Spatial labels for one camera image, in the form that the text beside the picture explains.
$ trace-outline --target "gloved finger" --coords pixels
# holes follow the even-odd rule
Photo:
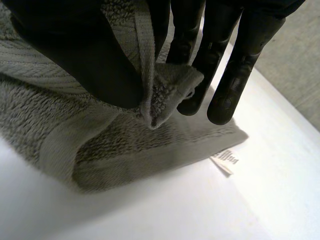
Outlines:
[[[27,12],[12,4],[17,0],[5,2],[13,12],[12,25],[22,39],[73,76],[94,97],[121,108],[138,107],[144,94],[142,80],[122,51],[101,6],[93,4],[99,1],[49,1],[54,5],[52,9],[45,4],[28,5]],[[70,8],[63,9],[66,3]],[[43,21],[37,23],[35,18]]]
[[[228,5],[216,0],[206,1],[203,37],[192,63],[193,67],[203,73],[204,79],[195,88],[194,95],[183,100],[177,107],[181,114],[191,116],[198,112],[241,12],[242,8],[238,5]]]

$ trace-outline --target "white surface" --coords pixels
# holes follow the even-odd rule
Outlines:
[[[249,135],[235,175],[207,159],[91,196],[0,141],[0,240],[320,239],[320,134],[256,70],[235,119]]]

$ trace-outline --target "gray towel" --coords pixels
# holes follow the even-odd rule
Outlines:
[[[205,159],[247,138],[233,120],[225,126],[207,120],[209,98],[195,116],[177,113],[203,76],[187,65],[154,62],[145,1],[105,0],[101,10],[142,75],[145,99],[137,109],[92,97],[19,38],[0,3],[0,131],[28,163],[77,191],[100,192]]]

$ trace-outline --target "folded towel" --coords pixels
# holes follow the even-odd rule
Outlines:
[[[101,10],[141,73],[145,98],[134,110],[91,96],[20,39],[0,3],[0,132],[31,165],[81,192],[99,192],[207,158],[244,141],[232,120],[215,126],[177,105],[203,79],[187,65],[155,63],[144,0],[105,0]]]

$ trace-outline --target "towel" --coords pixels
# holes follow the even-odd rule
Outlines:
[[[145,97],[136,109],[91,96],[15,33],[0,3],[0,133],[30,165],[93,193],[194,163],[247,138],[233,120],[208,121],[209,98],[195,116],[176,111],[203,75],[163,58],[155,62],[144,0],[105,0],[101,11],[142,76]]]

